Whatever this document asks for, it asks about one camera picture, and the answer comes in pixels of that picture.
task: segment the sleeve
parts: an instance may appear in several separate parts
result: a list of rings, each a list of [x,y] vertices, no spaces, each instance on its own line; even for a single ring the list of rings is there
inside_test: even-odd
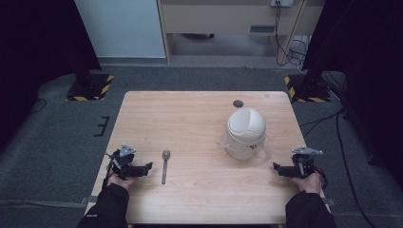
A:
[[[76,228],[127,228],[125,214],[128,198],[128,192],[122,186],[111,183],[99,194],[97,203],[88,210]]]
[[[335,218],[320,195],[302,191],[285,205],[287,228],[336,228]]]

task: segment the black cable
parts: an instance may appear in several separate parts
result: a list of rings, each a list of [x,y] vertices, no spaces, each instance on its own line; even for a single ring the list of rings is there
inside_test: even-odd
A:
[[[345,155],[345,153],[344,153],[344,146],[343,146],[343,142],[342,142],[342,140],[341,140],[340,130],[339,130],[339,127],[338,127],[338,116],[340,115],[340,113],[341,113],[341,111],[337,113],[337,117],[336,117],[336,129],[337,129],[338,142],[340,143],[341,155],[342,155],[342,157],[343,157],[344,167],[346,168],[346,171],[347,171],[347,179],[348,179],[348,181],[349,181],[349,183],[350,183],[350,187],[351,187],[351,189],[352,189],[352,193],[353,193],[353,197],[354,197],[354,200],[355,200],[355,204],[356,204],[356,206],[358,207],[359,212],[361,213],[362,217],[368,222],[368,224],[370,224],[371,227],[374,227],[374,228],[375,228],[374,224],[370,221],[370,219],[367,217],[367,215],[365,215],[365,212],[364,212],[364,210],[362,209],[361,204],[360,204],[359,201],[358,201],[358,197],[356,196],[356,193],[355,193],[355,188],[354,188],[354,186],[353,186],[352,177],[351,177],[351,175],[350,175],[350,169],[349,169],[349,166],[348,166],[347,161],[346,161],[346,155]]]
[[[311,129],[309,129],[308,132],[305,133],[305,135],[303,135],[303,138],[305,138],[305,137],[306,137],[318,124],[320,124],[322,121],[325,121],[325,120],[327,120],[327,119],[330,119],[330,118],[334,117],[335,115],[337,115],[337,114],[340,113],[340,112],[341,112],[341,111],[338,111],[338,112],[335,113],[335,114],[332,114],[332,115],[330,115],[330,116],[328,116],[328,117],[324,117],[324,118],[319,119],[319,120],[317,120],[317,121],[313,121],[313,122],[301,124],[299,127],[302,127],[302,126],[308,125],[308,124],[314,124],[314,125],[311,127]]]
[[[277,63],[278,63],[278,65],[280,65],[280,66],[285,66],[285,65],[287,65],[287,64],[289,64],[289,63],[291,63],[291,64],[293,64],[293,65],[297,65],[297,64],[294,64],[294,63],[292,63],[291,62],[291,60],[292,60],[292,58],[293,58],[293,56],[291,56],[291,59],[290,59],[290,56],[286,53],[286,51],[284,50],[284,48],[279,44],[279,41],[278,41],[278,25],[279,25],[279,18],[280,18],[280,16],[281,16],[281,1],[280,0],[278,0],[278,1],[276,1],[276,5],[277,5],[277,10],[276,10],[276,29],[275,29],[275,38],[276,38],[276,43],[277,43],[277,56],[276,56],[276,61],[277,61]],[[302,9],[299,9],[299,12],[298,12],[298,16],[297,17],[299,17],[299,15],[301,14],[301,11],[302,11]],[[278,61],[278,53],[279,53],[279,50],[281,49],[281,51],[284,53],[284,55],[285,55],[285,57],[287,57],[287,62],[286,63],[284,63],[284,64],[281,64],[279,61]]]
[[[276,43],[277,43],[277,55],[276,55],[276,61],[277,61],[277,63],[278,63],[278,65],[280,65],[280,66],[285,66],[285,65],[287,65],[288,63],[290,63],[291,62],[291,60],[290,60],[290,58],[289,58],[289,56],[287,55],[287,53],[285,52],[285,50],[282,48],[282,46],[279,44],[279,41],[278,41],[278,25],[279,25],[279,17],[280,17],[280,15],[281,15],[281,2],[278,0],[278,1],[276,1],[276,5],[277,5],[277,8],[276,8],[276,29],[275,29],[275,37],[276,37]],[[282,52],[284,53],[284,55],[287,57],[287,62],[285,63],[285,64],[281,64],[279,61],[278,61],[278,54],[279,54],[279,50],[282,50]]]

